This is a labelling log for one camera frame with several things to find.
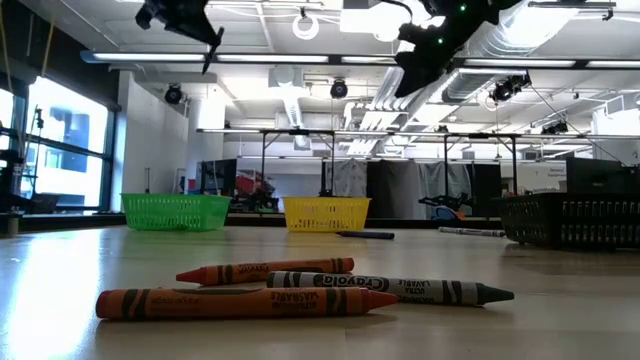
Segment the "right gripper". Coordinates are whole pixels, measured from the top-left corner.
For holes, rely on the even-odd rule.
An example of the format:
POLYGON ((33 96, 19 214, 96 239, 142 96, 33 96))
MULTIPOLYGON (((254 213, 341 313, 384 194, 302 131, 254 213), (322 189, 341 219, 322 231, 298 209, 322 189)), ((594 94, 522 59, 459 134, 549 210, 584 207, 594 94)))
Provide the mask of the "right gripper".
POLYGON ((403 70, 394 96, 408 96, 449 72, 451 59, 480 26, 480 19, 466 18, 446 18, 439 27, 403 24, 399 28, 399 39, 412 43, 414 49, 394 57, 403 70))

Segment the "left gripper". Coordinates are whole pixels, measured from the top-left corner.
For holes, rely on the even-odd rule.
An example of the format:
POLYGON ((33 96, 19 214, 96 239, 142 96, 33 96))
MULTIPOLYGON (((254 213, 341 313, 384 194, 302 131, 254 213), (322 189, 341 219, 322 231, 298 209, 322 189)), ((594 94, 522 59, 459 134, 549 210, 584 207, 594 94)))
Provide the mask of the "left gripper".
POLYGON ((222 43, 224 28, 215 31, 205 14, 205 0, 145 0, 135 15, 137 25, 148 30, 153 19, 170 31, 209 45, 202 74, 205 74, 222 43))

